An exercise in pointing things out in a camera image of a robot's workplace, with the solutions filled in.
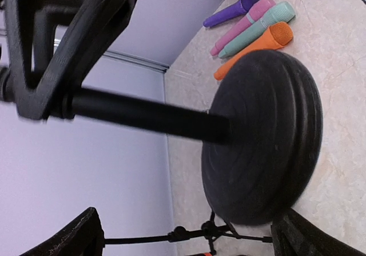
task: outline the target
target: orange toy microphone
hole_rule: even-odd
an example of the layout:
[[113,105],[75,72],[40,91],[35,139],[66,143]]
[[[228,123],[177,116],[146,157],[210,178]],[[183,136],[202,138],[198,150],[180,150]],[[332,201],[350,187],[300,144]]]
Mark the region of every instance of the orange toy microphone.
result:
[[261,37],[256,39],[249,46],[237,53],[233,58],[223,64],[213,75],[220,81],[225,78],[232,66],[245,54],[255,50],[282,49],[293,39],[291,27],[285,22],[275,23],[270,26]]

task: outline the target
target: floor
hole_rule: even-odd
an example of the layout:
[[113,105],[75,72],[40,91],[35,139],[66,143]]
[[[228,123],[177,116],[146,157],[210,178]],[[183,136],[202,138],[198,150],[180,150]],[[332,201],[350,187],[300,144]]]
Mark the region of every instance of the floor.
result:
[[[219,9],[237,0],[225,0]],[[366,5],[361,0],[286,0],[297,12],[295,39],[284,51],[313,74],[324,110],[320,158],[295,209],[331,236],[366,253]],[[201,29],[165,76],[169,103],[210,107],[220,66],[209,50],[235,23]],[[201,143],[169,137],[174,221],[198,229],[210,214],[200,172]],[[237,227],[242,234],[267,235],[269,226]],[[218,254],[273,255],[272,245],[221,238]],[[178,254],[208,251],[204,239],[178,244]]]

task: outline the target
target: lavender wall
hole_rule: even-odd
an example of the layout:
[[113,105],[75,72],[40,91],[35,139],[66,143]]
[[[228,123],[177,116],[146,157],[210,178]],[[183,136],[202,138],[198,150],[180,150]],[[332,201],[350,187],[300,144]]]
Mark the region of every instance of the lavender wall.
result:
[[[163,101],[162,78],[102,58],[86,84]],[[173,229],[165,135],[82,118],[34,123],[19,119],[7,104],[0,105],[0,135],[0,255],[20,255],[89,206],[97,208],[109,238]],[[105,256],[174,254],[170,243],[104,251]]]
[[[138,0],[112,50],[171,65],[222,0]],[[58,30],[57,37],[63,34]]]

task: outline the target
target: black pole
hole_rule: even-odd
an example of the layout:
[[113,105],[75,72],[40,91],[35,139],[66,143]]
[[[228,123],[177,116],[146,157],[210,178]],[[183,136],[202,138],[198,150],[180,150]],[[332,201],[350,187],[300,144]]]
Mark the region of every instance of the black pole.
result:
[[68,103],[73,115],[207,142],[229,138],[229,119],[204,112],[83,88]]
[[199,237],[219,237],[229,228],[225,226],[214,226],[211,230],[193,230],[187,231],[184,227],[177,227],[173,232],[163,236],[152,236],[152,237],[139,237],[139,238],[120,238],[120,239],[105,239],[104,244],[106,245],[127,245],[132,243],[154,243],[154,242],[165,242],[170,243],[188,241],[192,238]]

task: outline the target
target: round stand base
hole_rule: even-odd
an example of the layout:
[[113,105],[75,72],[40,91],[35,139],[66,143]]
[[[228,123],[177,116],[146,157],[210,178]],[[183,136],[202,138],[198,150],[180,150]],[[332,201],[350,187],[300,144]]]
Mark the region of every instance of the round stand base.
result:
[[284,214],[304,191],[320,151],[320,96],[307,68],[281,52],[249,53],[222,81],[210,114],[232,120],[227,144],[205,142],[202,149],[213,211],[238,225]]

